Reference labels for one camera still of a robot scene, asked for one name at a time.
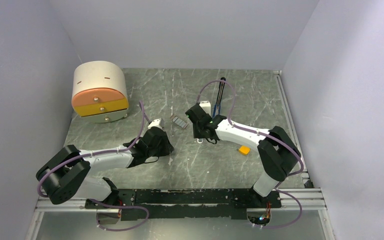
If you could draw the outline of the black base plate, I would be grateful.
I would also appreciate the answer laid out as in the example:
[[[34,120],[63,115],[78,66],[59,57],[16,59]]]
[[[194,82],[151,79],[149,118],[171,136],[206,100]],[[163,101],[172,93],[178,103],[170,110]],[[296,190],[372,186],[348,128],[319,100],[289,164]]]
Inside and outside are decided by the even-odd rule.
[[[280,194],[271,191],[260,196],[250,188],[203,189],[119,189],[100,205],[87,199],[88,210],[110,209],[112,206],[128,206],[121,211],[121,220],[219,218],[247,220],[250,209],[279,209]]]

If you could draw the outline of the blue stapler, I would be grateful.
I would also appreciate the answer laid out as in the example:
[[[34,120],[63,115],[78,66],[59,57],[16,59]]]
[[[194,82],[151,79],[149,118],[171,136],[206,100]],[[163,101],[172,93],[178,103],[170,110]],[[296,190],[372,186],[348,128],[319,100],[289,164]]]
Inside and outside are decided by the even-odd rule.
[[[214,108],[213,108],[213,112],[212,112],[213,118],[215,116],[219,115],[221,112],[221,102],[222,102],[222,97],[223,97],[223,92],[224,92],[224,87],[225,87],[226,81],[227,81],[227,79],[225,77],[220,78],[220,82],[218,85],[217,98],[216,98],[216,102],[214,104]]]

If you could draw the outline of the aluminium front rail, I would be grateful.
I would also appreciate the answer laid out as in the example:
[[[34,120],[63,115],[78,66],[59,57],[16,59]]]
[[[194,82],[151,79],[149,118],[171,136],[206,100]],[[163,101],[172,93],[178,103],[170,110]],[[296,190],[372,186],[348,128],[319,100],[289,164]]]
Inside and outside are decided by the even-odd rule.
[[[284,188],[284,193],[280,193],[278,200],[281,202],[280,210],[298,211],[301,206],[303,211],[326,211],[327,205],[319,188]],[[88,209],[85,208],[86,199],[72,198],[62,204],[54,205],[47,198],[39,197],[34,211],[36,213],[78,213],[78,212],[97,212],[97,213],[116,213],[113,208]]]

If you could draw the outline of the aluminium side rail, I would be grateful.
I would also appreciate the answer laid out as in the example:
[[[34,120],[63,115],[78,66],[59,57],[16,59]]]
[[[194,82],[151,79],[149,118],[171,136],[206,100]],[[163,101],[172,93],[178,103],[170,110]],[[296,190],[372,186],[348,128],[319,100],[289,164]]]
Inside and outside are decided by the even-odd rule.
[[[290,106],[289,106],[288,99],[287,99],[287,96],[286,96],[286,92],[284,90],[284,86],[283,86],[282,79],[281,79],[282,71],[281,70],[273,70],[272,72],[273,72],[273,76],[274,76],[274,78],[275,78],[275,80],[277,82],[278,90],[279,90],[279,93],[280,93],[280,96],[281,96],[281,102],[283,104],[283,109],[284,109],[284,112],[285,112],[285,115],[286,115],[286,122],[287,122],[287,125],[288,125],[288,128],[289,128],[289,133],[291,135],[291,139],[294,141],[297,149],[301,153],[301,160],[302,160],[302,163],[303,163],[303,171],[301,172],[300,176],[301,176],[301,179],[302,179],[303,186],[306,189],[312,189],[312,188],[314,188],[314,184],[311,181],[311,178],[310,178],[310,175],[309,175],[306,163],[305,163],[304,154],[302,152],[301,145],[300,145],[300,142],[299,142],[299,138],[298,138],[298,135],[297,135],[297,132],[296,132],[296,128],[295,128],[294,122],[293,122],[292,114],[291,114],[291,111],[290,111]]]

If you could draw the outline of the staple tray with staples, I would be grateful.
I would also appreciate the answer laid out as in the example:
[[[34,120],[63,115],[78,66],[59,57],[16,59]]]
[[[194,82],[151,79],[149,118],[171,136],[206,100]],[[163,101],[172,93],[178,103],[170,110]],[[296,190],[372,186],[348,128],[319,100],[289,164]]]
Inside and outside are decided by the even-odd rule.
[[[174,123],[175,125],[179,126],[180,128],[182,129],[186,129],[188,127],[188,123],[179,118],[177,115],[173,114],[171,117],[170,117],[170,120],[172,123]]]

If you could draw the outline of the orange yellow block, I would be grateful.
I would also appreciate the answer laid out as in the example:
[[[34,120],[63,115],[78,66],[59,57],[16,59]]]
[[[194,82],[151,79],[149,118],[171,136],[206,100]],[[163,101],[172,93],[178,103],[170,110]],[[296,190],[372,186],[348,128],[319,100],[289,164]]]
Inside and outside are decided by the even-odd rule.
[[[237,149],[237,151],[238,151],[240,154],[242,154],[242,155],[244,155],[244,156],[247,156],[247,155],[250,153],[251,149],[250,149],[249,147],[247,147],[247,146],[242,145],[241,147],[239,147],[239,148]]]

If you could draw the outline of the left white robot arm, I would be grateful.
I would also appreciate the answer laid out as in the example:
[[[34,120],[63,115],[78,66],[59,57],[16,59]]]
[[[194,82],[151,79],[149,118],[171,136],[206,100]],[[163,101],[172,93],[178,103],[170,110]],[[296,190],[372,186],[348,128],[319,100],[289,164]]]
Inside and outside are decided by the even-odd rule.
[[[96,173],[137,167],[148,159],[169,156],[173,151],[167,133],[156,126],[143,136],[114,148],[80,150],[70,144],[37,171],[37,192],[54,205],[83,198],[112,208],[118,203],[119,191],[109,178],[97,178]]]

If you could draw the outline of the beige drawer cabinet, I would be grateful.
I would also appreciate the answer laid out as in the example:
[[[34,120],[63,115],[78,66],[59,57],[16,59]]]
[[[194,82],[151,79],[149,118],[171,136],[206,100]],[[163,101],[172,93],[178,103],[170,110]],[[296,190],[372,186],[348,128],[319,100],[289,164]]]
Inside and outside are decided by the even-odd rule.
[[[79,117],[95,124],[126,118],[130,106],[122,69],[104,60],[79,65],[73,73],[71,105]]]

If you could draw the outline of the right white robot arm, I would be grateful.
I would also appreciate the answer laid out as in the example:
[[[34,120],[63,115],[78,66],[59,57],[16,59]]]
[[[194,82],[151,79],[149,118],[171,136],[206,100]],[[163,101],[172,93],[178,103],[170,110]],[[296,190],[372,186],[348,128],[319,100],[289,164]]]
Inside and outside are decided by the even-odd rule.
[[[269,200],[269,193],[288,176],[301,159],[301,154],[286,131],[279,126],[258,129],[246,126],[222,115],[211,117],[195,104],[185,112],[192,123],[193,137],[216,144],[232,142],[250,148],[259,154],[263,173],[252,185],[250,202],[262,207]]]

